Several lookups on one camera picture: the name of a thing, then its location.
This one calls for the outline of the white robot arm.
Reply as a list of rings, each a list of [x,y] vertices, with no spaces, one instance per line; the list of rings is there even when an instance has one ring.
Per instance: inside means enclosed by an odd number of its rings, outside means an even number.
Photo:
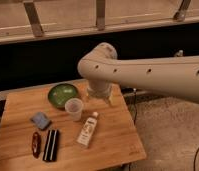
[[[116,49],[103,42],[79,60],[77,70],[95,98],[108,98],[115,83],[199,104],[199,56],[118,60]]]

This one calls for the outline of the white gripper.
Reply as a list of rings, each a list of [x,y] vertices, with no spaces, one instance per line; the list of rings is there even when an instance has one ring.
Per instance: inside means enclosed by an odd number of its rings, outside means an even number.
[[[105,102],[112,106],[111,95],[112,85],[104,81],[89,80],[87,92],[91,97],[105,99]]]

